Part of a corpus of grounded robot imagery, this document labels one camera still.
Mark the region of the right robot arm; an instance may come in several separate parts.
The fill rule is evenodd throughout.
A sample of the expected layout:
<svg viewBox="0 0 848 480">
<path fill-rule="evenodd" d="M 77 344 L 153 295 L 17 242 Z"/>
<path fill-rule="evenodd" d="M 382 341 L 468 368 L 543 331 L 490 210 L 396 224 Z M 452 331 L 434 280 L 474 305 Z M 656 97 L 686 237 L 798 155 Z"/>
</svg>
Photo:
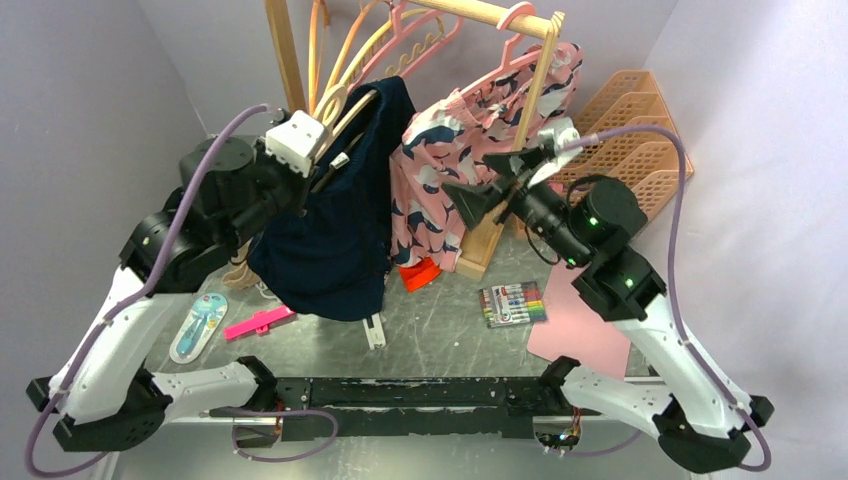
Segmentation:
<svg viewBox="0 0 848 480">
<path fill-rule="evenodd" d="M 646 214 L 631 189 L 606 175 L 581 179 L 577 202 L 531 176 L 545 150 L 487 157 L 496 179 L 486 185 L 447 183 L 444 192 L 464 225 L 476 227 L 497 206 L 518 217 L 570 269 L 572 287 L 600 319 L 623 333 L 660 375 L 657 390 L 601 374 L 561 357 L 542 375 L 539 398 L 550 413 L 571 406 L 623 422 L 653 438 L 680 467 L 697 474 L 744 468 L 774 407 L 740 389 L 685 325 L 670 275 L 631 247 Z"/>
</svg>

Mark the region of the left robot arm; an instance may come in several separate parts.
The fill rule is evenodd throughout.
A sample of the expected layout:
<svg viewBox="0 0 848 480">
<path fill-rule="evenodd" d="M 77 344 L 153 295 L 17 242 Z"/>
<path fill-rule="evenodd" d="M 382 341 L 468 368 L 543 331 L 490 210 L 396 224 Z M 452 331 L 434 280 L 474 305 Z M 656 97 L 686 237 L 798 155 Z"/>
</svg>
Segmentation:
<svg viewBox="0 0 848 480">
<path fill-rule="evenodd" d="M 276 379 L 253 356 L 176 375 L 145 361 L 211 273 L 273 219 L 301 209 L 314 156 L 309 144 L 266 134 L 208 139 L 178 161 L 180 185 L 132 231 L 85 338 L 58 373 L 27 387 L 42 415 L 57 416 L 52 434 L 64 451 L 125 451 L 203 411 L 275 408 Z"/>
</svg>

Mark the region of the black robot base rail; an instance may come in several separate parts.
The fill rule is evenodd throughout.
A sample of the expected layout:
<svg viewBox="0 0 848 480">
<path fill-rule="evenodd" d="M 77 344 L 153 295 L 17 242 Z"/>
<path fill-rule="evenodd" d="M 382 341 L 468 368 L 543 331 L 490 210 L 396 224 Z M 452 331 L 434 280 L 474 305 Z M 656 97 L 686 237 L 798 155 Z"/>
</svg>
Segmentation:
<svg viewBox="0 0 848 480">
<path fill-rule="evenodd" d="M 244 409 L 291 412 L 285 441 L 340 437 L 498 434 L 531 439 L 546 421 L 573 413 L 564 397 L 536 377 L 413 379 L 280 377 Z"/>
</svg>

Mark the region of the navy blue shorts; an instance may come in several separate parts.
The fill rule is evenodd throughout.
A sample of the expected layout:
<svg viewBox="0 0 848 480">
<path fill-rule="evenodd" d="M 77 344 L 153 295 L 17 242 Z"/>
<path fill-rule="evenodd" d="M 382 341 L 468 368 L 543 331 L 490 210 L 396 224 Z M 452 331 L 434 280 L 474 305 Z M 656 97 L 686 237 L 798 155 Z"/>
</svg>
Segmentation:
<svg viewBox="0 0 848 480">
<path fill-rule="evenodd" d="M 300 314 L 357 322 L 381 311 L 391 269 L 389 160 L 416 109 L 405 81 L 358 86 L 344 108 L 373 97 L 317 163 L 305 215 L 266 226 L 247 263 L 283 304 Z"/>
</svg>

